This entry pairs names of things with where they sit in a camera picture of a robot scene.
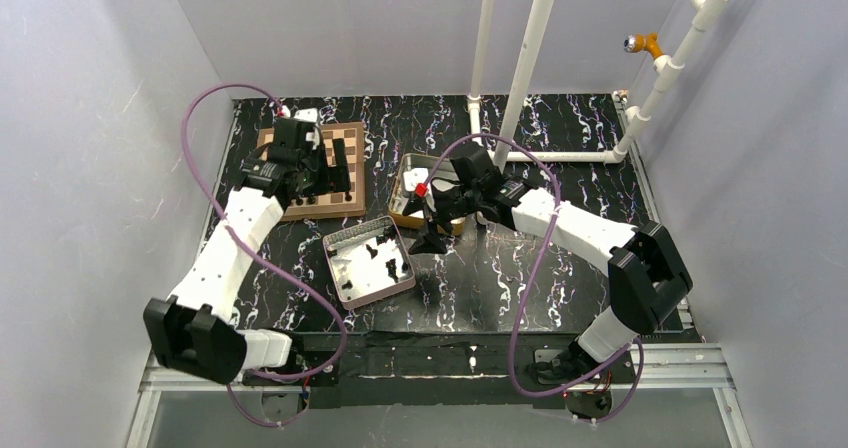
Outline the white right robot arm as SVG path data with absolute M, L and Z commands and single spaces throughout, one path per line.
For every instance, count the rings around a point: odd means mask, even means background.
M 547 191 L 539 169 L 505 175 L 480 145 L 467 142 L 449 156 L 451 178 L 415 169 L 402 176 L 404 214 L 419 212 L 425 225 L 409 251 L 443 254 L 441 235 L 454 220 L 479 213 L 487 221 L 541 237 L 588 261 L 609 281 L 610 305 L 559 361 L 587 372 L 639 335 L 649 335 L 693 287 L 667 228 L 615 222 L 573 206 Z

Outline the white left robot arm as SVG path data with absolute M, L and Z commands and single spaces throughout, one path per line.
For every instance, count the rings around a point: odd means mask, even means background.
M 240 286 L 262 243 L 290 207 L 349 194 L 352 158 L 342 135 L 283 117 L 248 155 L 206 245 L 166 299 L 151 299 L 143 321 L 157 362 L 220 384 L 241 372 L 280 368 L 293 349 L 282 332 L 230 324 Z

